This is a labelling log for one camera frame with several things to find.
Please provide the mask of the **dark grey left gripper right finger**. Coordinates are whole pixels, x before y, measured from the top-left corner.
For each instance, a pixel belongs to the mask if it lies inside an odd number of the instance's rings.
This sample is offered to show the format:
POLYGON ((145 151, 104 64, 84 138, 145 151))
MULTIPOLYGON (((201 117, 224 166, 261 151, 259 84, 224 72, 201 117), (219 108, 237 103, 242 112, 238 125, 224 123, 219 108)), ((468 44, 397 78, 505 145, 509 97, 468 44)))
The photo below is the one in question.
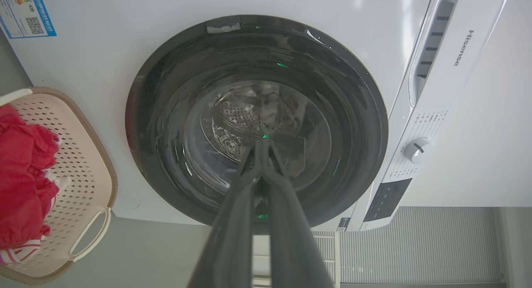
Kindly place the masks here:
POLYGON ((304 210, 271 140, 261 140, 261 163, 268 199, 272 286, 332 288, 304 210))

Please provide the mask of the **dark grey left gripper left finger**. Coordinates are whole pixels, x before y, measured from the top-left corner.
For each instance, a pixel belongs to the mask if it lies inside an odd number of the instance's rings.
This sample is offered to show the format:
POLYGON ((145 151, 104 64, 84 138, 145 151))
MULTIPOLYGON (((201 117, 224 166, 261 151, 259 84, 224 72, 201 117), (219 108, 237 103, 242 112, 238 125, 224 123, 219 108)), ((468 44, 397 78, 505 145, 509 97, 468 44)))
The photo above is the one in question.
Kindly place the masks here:
POLYGON ((251 287, 255 186, 261 171, 258 144, 247 146, 192 273, 190 288, 251 287))

